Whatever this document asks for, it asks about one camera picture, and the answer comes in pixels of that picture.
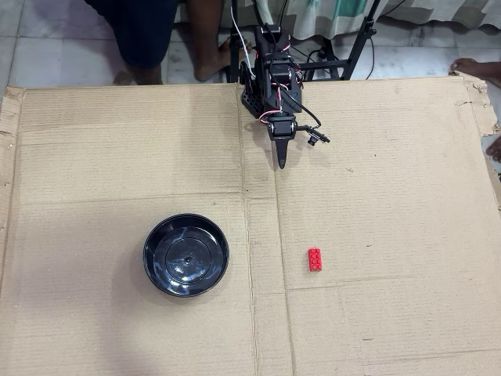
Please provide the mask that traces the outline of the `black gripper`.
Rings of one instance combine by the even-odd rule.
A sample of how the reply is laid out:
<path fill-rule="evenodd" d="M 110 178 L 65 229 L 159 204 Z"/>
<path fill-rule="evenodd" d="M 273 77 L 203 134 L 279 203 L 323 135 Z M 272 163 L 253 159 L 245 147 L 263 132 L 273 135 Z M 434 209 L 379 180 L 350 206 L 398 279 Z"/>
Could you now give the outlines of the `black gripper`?
<path fill-rule="evenodd" d="M 267 115 L 265 120 L 269 138 L 275 144 L 278 166 L 284 169 L 287 162 L 288 139 L 294 139 L 297 131 L 296 117 L 293 114 L 276 112 Z"/>

